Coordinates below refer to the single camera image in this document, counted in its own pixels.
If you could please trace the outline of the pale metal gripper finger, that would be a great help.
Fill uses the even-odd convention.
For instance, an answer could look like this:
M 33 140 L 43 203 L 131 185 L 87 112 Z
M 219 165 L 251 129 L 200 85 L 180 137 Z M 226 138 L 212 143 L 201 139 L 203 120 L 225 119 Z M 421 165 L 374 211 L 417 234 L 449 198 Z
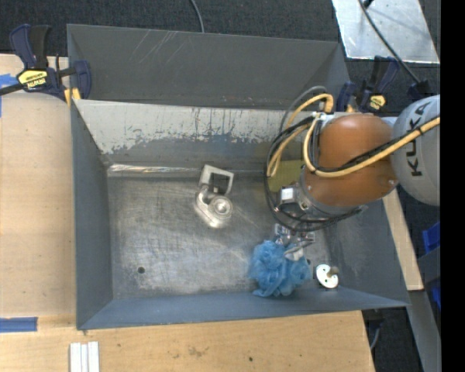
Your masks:
M 291 261 L 300 260 L 305 254 L 304 249 L 315 242 L 314 232 L 297 232 L 297 236 L 290 242 L 285 250 L 285 258 Z
M 290 243 L 290 230 L 283 225 L 274 226 L 274 242 L 286 247 Z

